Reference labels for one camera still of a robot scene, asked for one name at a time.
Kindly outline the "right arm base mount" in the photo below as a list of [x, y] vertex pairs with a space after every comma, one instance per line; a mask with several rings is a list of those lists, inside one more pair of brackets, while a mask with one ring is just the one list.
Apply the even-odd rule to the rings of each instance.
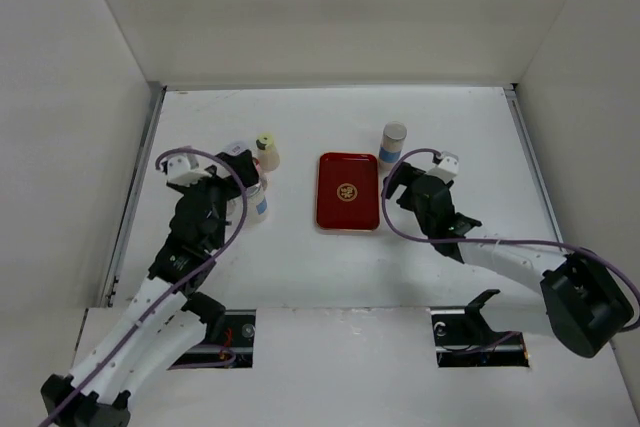
[[488, 289], [464, 306], [430, 310], [440, 368], [529, 367], [523, 335], [494, 331], [482, 315], [486, 303], [499, 293]]

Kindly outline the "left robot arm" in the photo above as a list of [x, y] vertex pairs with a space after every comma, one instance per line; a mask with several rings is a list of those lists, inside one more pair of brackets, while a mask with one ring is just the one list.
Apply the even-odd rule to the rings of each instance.
[[239, 199], [246, 216], [247, 190], [260, 175], [248, 148], [213, 155], [202, 169], [204, 154], [179, 147], [156, 158], [167, 187], [181, 195], [169, 234], [113, 329], [67, 375], [53, 374], [42, 385], [43, 425], [125, 426], [146, 381], [191, 347], [223, 337], [225, 308], [199, 288], [242, 229], [226, 231], [228, 202]]

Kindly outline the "pink cap bottle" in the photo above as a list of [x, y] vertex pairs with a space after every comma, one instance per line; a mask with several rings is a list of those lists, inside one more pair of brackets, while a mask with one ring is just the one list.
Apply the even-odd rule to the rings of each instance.
[[266, 174], [264, 172], [264, 170], [262, 169], [262, 166], [259, 162], [259, 160], [256, 157], [252, 158], [253, 164], [255, 166], [255, 169], [259, 175], [259, 181], [261, 184], [261, 187], [263, 190], [266, 190], [268, 188], [268, 179], [266, 177]]

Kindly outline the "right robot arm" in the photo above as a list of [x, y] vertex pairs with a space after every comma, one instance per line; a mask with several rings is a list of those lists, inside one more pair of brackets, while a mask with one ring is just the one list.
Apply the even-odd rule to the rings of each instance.
[[417, 242], [461, 264], [481, 267], [541, 296], [548, 333], [571, 352], [594, 357], [615, 335], [638, 328], [638, 288], [598, 254], [562, 242], [498, 238], [458, 212], [452, 173], [438, 162], [428, 171], [397, 163], [383, 183], [388, 201], [401, 188], [398, 206], [411, 212], [421, 231]]

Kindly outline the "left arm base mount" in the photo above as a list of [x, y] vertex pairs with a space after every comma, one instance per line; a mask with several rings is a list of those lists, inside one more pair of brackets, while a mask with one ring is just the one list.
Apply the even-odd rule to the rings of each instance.
[[218, 327], [207, 326], [204, 339], [181, 355], [172, 369], [251, 368], [256, 310], [228, 310]]

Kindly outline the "tall jar blue label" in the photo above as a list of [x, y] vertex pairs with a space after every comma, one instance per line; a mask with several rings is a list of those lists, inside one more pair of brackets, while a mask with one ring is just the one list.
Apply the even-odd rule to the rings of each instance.
[[247, 219], [250, 223], [260, 223], [264, 221], [268, 215], [268, 202], [265, 191], [261, 183], [249, 187], [247, 194]]
[[401, 156], [407, 136], [406, 126], [398, 121], [388, 122], [382, 131], [378, 164], [382, 171], [389, 171]]

